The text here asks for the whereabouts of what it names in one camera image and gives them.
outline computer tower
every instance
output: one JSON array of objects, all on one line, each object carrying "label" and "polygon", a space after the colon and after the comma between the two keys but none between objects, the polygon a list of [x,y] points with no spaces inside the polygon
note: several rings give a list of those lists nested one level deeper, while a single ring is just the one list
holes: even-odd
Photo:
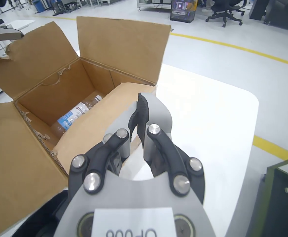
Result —
[{"label": "computer tower", "polygon": [[254,20],[261,20],[262,16],[265,14],[269,1],[270,0],[255,0],[251,7],[249,18]]}]

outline bottle label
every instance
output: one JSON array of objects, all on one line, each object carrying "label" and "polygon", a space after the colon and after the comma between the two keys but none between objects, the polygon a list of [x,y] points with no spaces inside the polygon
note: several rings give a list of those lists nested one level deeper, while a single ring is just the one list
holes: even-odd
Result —
[{"label": "bottle label", "polygon": [[84,103],[78,103],[71,111],[67,112],[64,116],[60,117],[57,122],[65,129],[68,130],[72,123],[81,115],[88,111],[88,107]]}]

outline open cardboard box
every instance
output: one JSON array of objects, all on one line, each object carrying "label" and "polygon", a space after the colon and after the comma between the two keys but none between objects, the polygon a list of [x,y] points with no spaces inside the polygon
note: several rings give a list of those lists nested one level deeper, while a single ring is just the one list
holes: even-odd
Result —
[{"label": "open cardboard box", "polygon": [[[170,26],[77,17],[80,57],[51,22],[0,58],[0,233],[67,186],[73,157],[102,140],[139,92],[153,92]],[[50,126],[80,101],[103,96],[60,141]]]}]

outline metal screw head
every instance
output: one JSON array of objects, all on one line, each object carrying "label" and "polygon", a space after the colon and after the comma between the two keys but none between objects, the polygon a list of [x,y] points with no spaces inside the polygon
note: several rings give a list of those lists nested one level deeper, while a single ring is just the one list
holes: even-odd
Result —
[{"label": "metal screw head", "polygon": [[126,138],[127,137],[127,130],[125,128],[119,128],[117,130],[117,136],[121,139]]},{"label": "metal screw head", "polygon": [[190,182],[184,175],[177,175],[173,184],[176,191],[180,194],[187,194],[190,190]]},{"label": "metal screw head", "polygon": [[199,172],[202,169],[202,164],[198,158],[191,157],[189,165],[193,171]]},{"label": "metal screw head", "polygon": [[85,162],[85,158],[82,155],[78,155],[73,158],[72,166],[75,168],[80,168]]},{"label": "metal screw head", "polygon": [[111,133],[105,134],[103,141],[106,143],[109,140],[109,138],[111,138],[111,137],[112,137]]},{"label": "metal screw head", "polygon": [[100,185],[100,176],[97,173],[90,173],[84,179],[84,189],[92,192],[98,189]]},{"label": "metal screw head", "polygon": [[150,132],[153,135],[157,135],[161,131],[161,128],[157,124],[151,124],[148,127],[148,132]]}]

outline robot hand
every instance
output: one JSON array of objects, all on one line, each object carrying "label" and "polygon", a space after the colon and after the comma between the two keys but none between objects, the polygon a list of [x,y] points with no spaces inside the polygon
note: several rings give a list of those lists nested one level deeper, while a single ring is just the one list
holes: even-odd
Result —
[{"label": "robot hand", "polygon": [[[118,176],[130,155],[136,126],[144,160],[154,176],[150,180],[131,181]],[[154,95],[140,93],[138,101],[108,128],[102,142],[72,160],[69,204],[54,237],[92,236],[95,209],[158,207],[172,208],[178,237],[215,236],[202,206],[202,163],[173,144],[171,127],[168,109]]]}]

